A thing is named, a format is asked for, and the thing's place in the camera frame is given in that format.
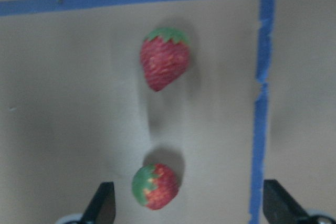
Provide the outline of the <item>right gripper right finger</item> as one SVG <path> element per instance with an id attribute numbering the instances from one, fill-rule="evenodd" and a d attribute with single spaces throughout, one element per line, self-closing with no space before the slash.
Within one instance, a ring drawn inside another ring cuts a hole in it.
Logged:
<path id="1" fill-rule="evenodd" d="M 308 223 L 309 215 L 275 179 L 265 179 L 263 213 L 270 224 Z"/>

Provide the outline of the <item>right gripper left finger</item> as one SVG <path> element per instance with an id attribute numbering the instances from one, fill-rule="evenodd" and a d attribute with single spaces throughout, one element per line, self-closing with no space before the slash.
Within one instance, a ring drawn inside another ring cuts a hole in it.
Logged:
<path id="1" fill-rule="evenodd" d="M 81 223 L 113 224 L 116 216 L 113 182 L 103 182 L 81 217 Z"/>

